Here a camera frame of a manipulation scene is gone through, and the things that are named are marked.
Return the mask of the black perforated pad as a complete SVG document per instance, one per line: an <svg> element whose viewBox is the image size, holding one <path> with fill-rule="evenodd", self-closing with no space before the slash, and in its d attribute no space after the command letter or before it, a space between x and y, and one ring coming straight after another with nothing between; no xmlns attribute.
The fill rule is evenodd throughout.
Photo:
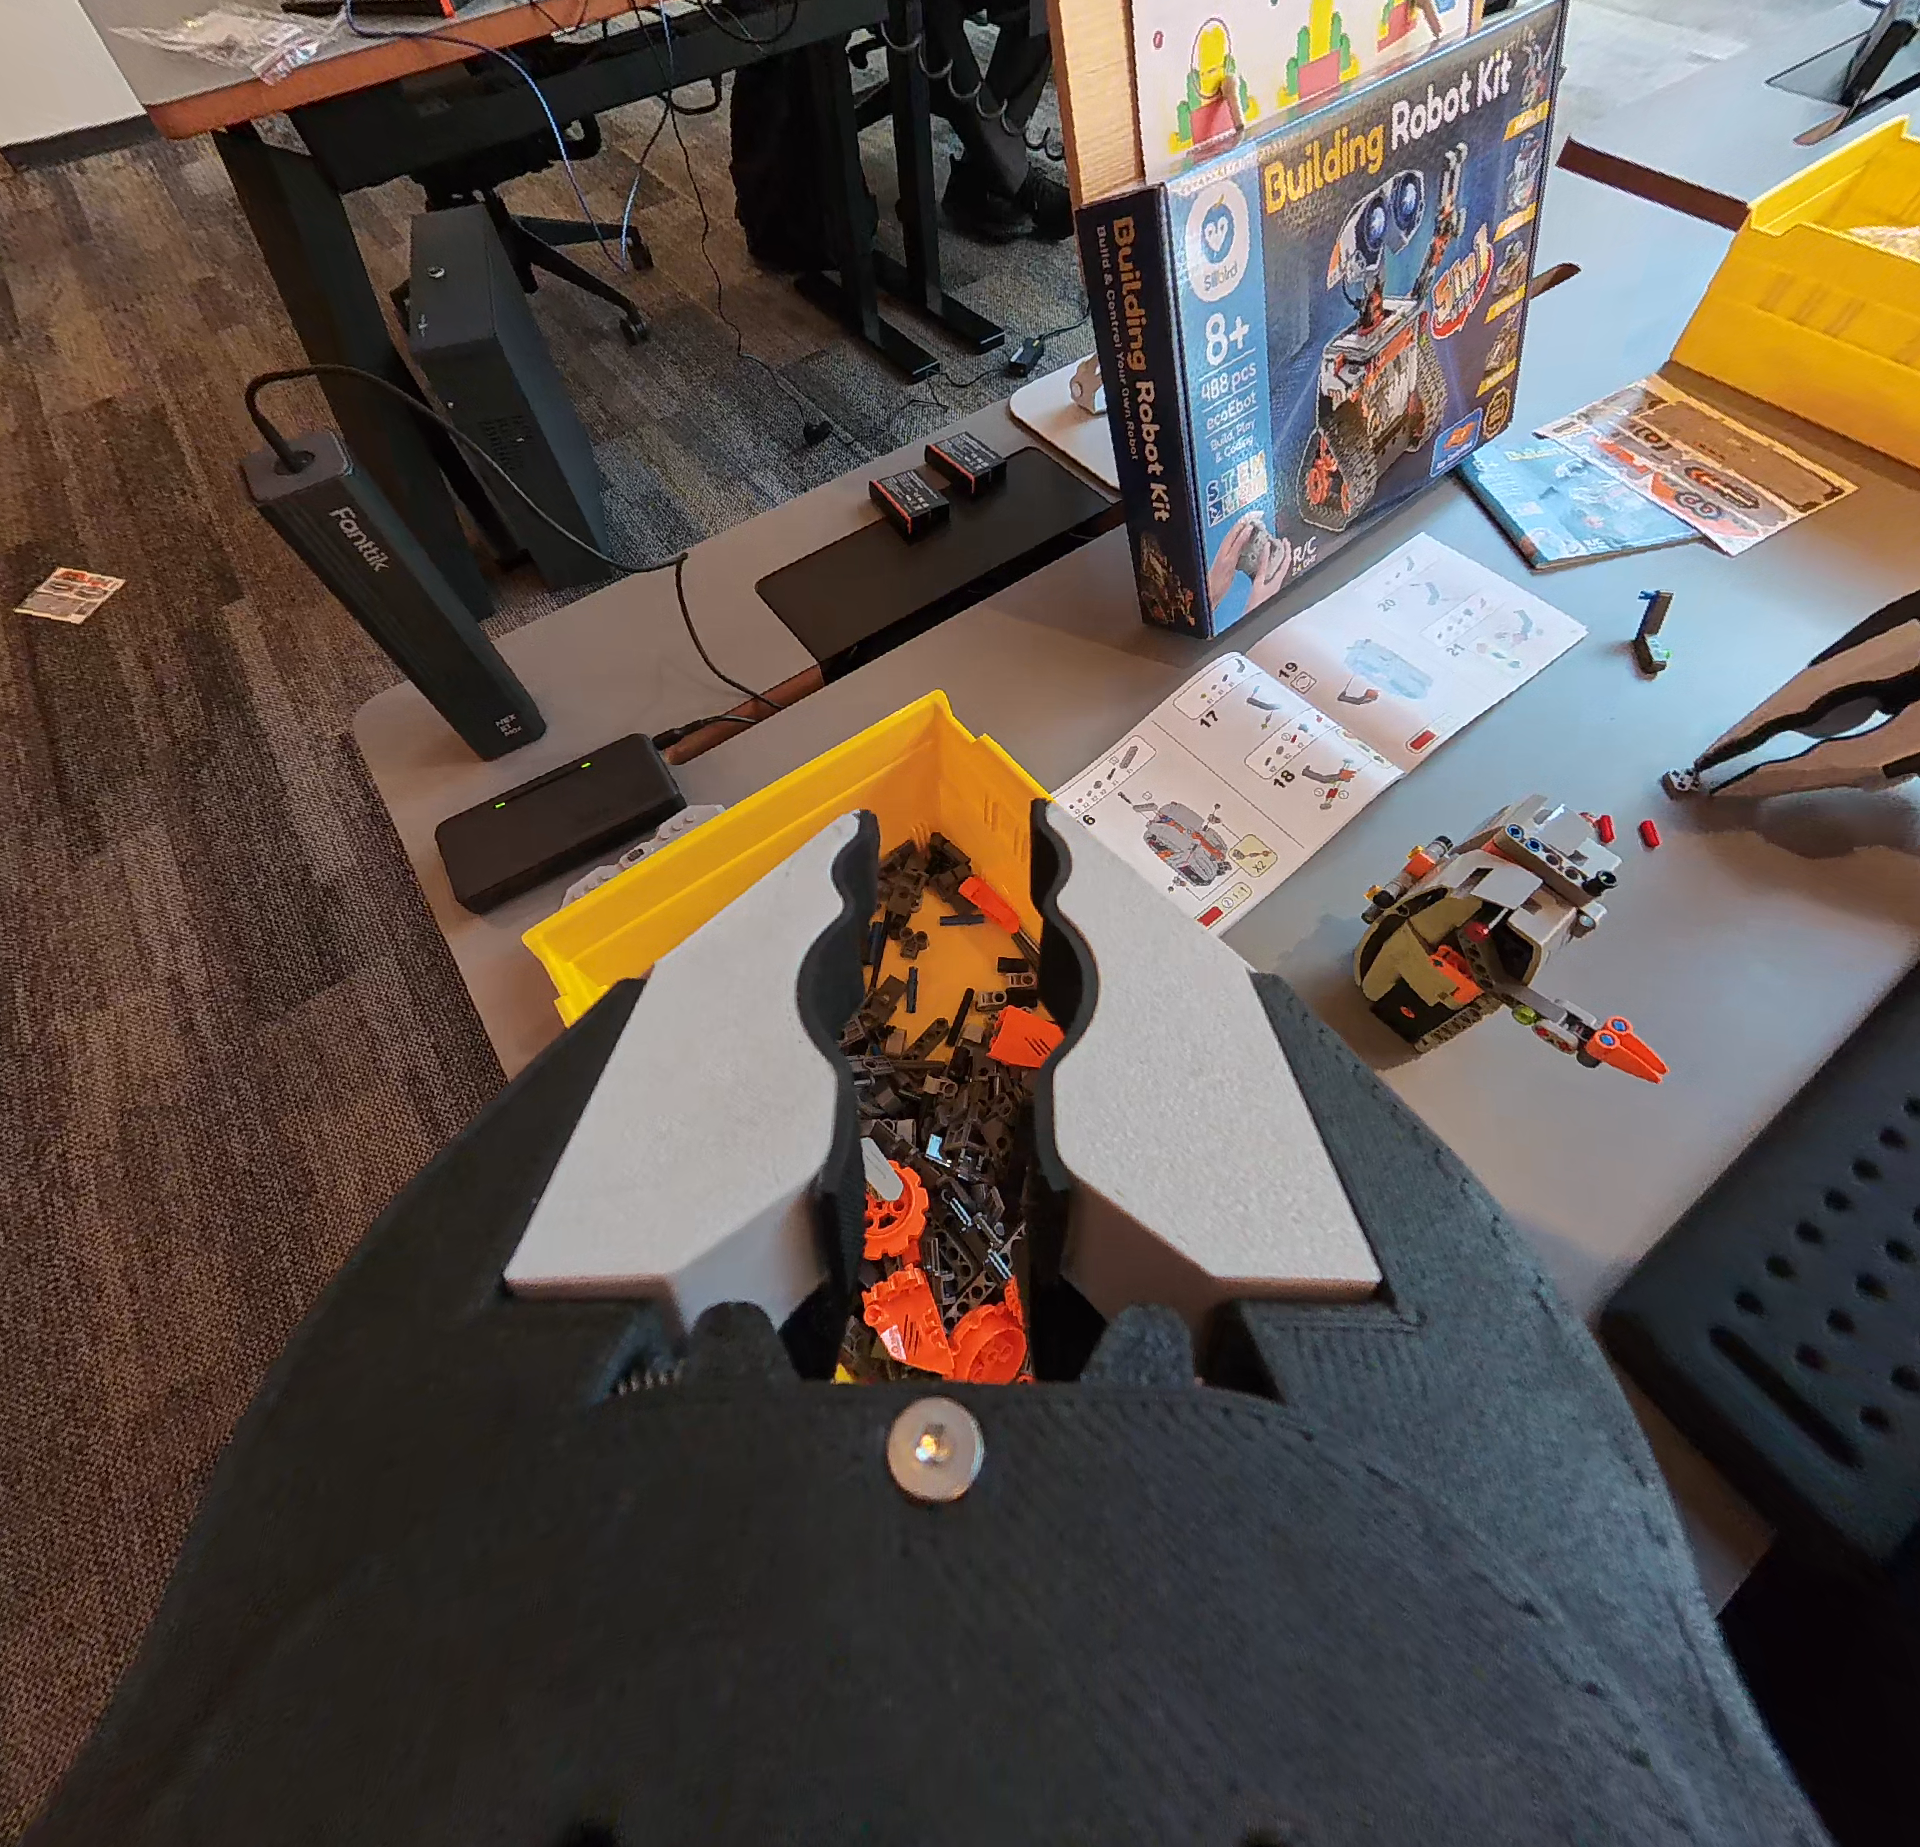
<svg viewBox="0 0 1920 1847"><path fill-rule="evenodd" d="M1777 1529L1918 1586L1918 973L1623 1276L1603 1343Z"/></svg>

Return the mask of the black tall device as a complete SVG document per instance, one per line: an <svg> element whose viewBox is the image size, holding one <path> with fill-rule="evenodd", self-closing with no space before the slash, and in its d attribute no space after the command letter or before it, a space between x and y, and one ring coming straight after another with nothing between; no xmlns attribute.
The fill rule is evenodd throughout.
<svg viewBox="0 0 1920 1847"><path fill-rule="evenodd" d="M255 511L468 749L491 760L539 740L545 719L532 694L343 440L320 428L289 452L295 468L273 447L240 459Z"/></svg>

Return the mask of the pile of building brick pieces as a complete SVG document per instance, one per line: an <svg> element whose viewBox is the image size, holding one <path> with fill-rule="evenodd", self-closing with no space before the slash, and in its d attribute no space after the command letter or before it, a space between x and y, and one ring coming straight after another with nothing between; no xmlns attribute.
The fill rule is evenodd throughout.
<svg viewBox="0 0 1920 1847"><path fill-rule="evenodd" d="M988 1042L1004 1007L1048 1008L1038 944L986 920L959 898L966 875L981 873L938 829L878 859L866 994L838 1033L866 1200L835 1380L1036 1375L1038 1068L1002 1066Z"/></svg>

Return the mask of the orange sticker sheets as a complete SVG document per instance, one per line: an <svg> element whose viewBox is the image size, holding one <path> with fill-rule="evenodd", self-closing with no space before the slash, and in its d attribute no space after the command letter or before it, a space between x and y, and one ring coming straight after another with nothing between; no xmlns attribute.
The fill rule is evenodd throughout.
<svg viewBox="0 0 1920 1847"><path fill-rule="evenodd" d="M1665 375L1546 421L1538 437L1631 486L1725 555L1741 555L1859 490Z"/></svg>

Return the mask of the clear plastic bag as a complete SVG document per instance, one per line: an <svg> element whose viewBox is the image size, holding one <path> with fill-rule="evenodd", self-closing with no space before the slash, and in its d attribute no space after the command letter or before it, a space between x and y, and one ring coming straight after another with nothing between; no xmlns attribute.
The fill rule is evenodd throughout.
<svg viewBox="0 0 1920 1847"><path fill-rule="evenodd" d="M164 29L113 29L118 39L273 85L350 32L346 12L295 14L215 5Z"/></svg>

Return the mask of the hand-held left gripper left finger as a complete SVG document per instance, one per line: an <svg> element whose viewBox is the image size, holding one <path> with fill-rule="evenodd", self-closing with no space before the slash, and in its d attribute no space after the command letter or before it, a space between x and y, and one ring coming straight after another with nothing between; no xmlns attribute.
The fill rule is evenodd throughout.
<svg viewBox="0 0 1920 1847"><path fill-rule="evenodd" d="M843 1029L866 998L878 824L851 809L664 952L505 1267L524 1297L785 1324L862 1243Z"/></svg>

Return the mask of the partly built robot model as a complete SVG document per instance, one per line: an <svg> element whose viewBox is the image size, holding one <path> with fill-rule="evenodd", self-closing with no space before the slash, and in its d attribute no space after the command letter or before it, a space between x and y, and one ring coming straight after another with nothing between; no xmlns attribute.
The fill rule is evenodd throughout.
<svg viewBox="0 0 1920 1847"><path fill-rule="evenodd" d="M1458 839L1410 851L1403 873L1369 889L1359 995L1416 1054L1510 1012L1585 1068L1660 1082L1666 1061L1626 1019L1546 987L1548 961L1597 932L1616 888L1618 854L1597 818L1529 795Z"/></svg>

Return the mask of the black desk mat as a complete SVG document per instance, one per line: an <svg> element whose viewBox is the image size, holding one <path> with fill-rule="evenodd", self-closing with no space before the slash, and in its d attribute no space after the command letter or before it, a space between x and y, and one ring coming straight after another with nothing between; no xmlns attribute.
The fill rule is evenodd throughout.
<svg viewBox="0 0 1920 1847"><path fill-rule="evenodd" d="M1002 486L948 506L927 539L860 527L765 577L757 599L843 679L1122 527L1119 500L1040 447L1013 452Z"/></svg>

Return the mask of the yellow plastic bin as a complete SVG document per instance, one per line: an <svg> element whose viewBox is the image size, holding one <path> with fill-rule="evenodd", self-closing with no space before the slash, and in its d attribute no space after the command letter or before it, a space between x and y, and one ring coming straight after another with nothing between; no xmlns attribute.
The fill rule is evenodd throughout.
<svg viewBox="0 0 1920 1847"><path fill-rule="evenodd" d="M1918 136L1864 131L1752 202L1674 361L1918 468Z"/></svg>
<svg viewBox="0 0 1920 1847"><path fill-rule="evenodd" d="M933 692L567 902L527 933L527 951L553 979L565 1020L580 1020L616 985L646 985L664 952L851 809L875 815L878 859L915 832L945 832L1019 909L1021 932L1038 944L1030 893L1038 800L1040 780L996 740L962 729L948 697ZM835 1361L847 1304L851 1296L831 1291L827 1327Z"/></svg>

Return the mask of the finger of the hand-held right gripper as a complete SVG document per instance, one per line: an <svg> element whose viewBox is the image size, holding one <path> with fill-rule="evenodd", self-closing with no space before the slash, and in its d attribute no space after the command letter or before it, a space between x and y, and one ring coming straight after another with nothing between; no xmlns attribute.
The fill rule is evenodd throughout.
<svg viewBox="0 0 1920 1847"><path fill-rule="evenodd" d="M1791 684L1790 682L1777 694L1769 694L1765 707L1750 712L1733 730L1714 740L1714 748L1709 748L1696 760L1696 770L1714 787L1725 777L1737 777L1737 775L1714 777L1720 767L1727 767L1737 756L1760 749L1782 730L1798 730L1810 743L1893 743L1898 749L1912 749L1912 748L1918 749L1918 682L1915 684Z"/></svg>
<svg viewBox="0 0 1920 1847"><path fill-rule="evenodd" d="M1810 743L1786 760L1760 762L1714 784L1718 800L1777 800L1824 787L1880 791L1918 777L1918 749L1893 743Z"/></svg>

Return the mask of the black charger box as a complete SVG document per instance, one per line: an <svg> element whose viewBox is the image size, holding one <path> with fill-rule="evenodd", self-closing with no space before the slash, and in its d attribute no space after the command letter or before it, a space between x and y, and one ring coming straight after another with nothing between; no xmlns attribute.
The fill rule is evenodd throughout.
<svg viewBox="0 0 1920 1847"><path fill-rule="evenodd" d="M437 824L452 898L489 912L571 865L632 845L686 806L649 734L630 730Z"/></svg>

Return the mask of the white tray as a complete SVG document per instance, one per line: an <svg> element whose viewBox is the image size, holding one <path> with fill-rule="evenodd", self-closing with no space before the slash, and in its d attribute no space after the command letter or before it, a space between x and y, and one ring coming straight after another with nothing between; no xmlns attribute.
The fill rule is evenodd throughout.
<svg viewBox="0 0 1920 1847"><path fill-rule="evenodd" d="M1119 493L1098 355L1019 387L1017 394L1008 399L1008 411L1062 459L1098 479L1113 494Z"/></svg>

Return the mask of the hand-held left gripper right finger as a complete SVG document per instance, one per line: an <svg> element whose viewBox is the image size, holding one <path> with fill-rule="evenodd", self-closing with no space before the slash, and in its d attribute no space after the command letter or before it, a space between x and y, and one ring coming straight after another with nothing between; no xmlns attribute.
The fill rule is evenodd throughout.
<svg viewBox="0 0 1920 1847"><path fill-rule="evenodd" d="M1032 806L1032 899L1062 1023L1032 1098L1036 1375L1075 1380L1127 1309L1169 1315L1223 1382L1277 1380L1237 1364L1253 1309L1378 1324L1378 1256L1258 973L1053 800Z"/></svg>

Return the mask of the white remote controller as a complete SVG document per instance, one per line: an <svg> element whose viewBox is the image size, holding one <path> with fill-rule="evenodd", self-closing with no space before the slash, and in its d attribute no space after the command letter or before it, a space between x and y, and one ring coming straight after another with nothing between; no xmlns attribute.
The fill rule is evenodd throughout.
<svg viewBox="0 0 1920 1847"><path fill-rule="evenodd" d="M636 867L643 859L649 859L659 851L670 848L673 839L678 839L691 829L715 823L720 814L722 814L722 806L718 806L718 803L684 806L678 814L664 818L659 829L650 829L646 836L639 836L636 845L620 851L615 859L594 865L592 873L587 873L575 885L567 885L561 902L567 906L567 902L583 899L587 893L598 889L611 877L624 875L626 867Z"/></svg>

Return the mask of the black office chair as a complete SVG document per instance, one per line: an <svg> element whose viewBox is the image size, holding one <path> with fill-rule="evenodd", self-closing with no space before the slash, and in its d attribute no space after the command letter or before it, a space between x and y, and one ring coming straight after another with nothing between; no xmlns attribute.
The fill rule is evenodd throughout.
<svg viewBox="0 0 1920 1847"><path fill-rule="evenodd" d="M632 223L536 218L512 211L505 199L515 179L598 154L603 127L592 111L555 127L524 85L475 59L301 106L292 127L341 193L404 176L427 211L475 209L491 223L524 292L536 292L541 276L565 281L615 307L632 345L649 339L636 299L571 257L571 249L594 247L650 267Z"/></svg>

